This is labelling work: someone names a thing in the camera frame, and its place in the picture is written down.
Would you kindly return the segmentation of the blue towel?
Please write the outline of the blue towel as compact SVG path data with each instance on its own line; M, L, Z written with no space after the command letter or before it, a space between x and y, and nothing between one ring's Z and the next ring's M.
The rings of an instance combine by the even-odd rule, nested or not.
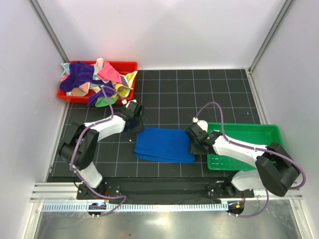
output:
M135 156L139 159L165 163L193 163L189 137L181 129L146 127L137 133Z

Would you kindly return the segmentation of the pink towel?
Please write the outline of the pink towel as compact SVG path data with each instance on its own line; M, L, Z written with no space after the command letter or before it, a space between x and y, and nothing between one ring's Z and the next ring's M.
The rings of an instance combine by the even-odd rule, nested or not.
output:
M122 82L120 73L109 62L104 62L97 70L97 76L100 80Z

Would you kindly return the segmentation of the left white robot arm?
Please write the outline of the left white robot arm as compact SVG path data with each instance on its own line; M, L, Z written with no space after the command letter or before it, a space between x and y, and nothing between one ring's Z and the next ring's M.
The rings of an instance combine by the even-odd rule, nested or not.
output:
M58 155L69 164L71 171L89 185L88 194L94 199L103 198L106 192L101 184L103 177L93 163L98 142L114 134L144 130L143 110L141 104L132 100L120 112L111 111L111 116L105 119L71 125L72 135L64 139Z

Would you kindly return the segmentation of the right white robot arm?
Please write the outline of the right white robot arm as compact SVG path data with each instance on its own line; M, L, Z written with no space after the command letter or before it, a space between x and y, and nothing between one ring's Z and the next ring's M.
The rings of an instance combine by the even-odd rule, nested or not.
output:
M238 171L224 185L229 197L242 191L264 188L283 197L291 189L301 171L292 163L286 150L276 142L258 145L231 138L223 131L208 132L207 123L193 123L185 130L190 142L207 154L231 157L255 168Z

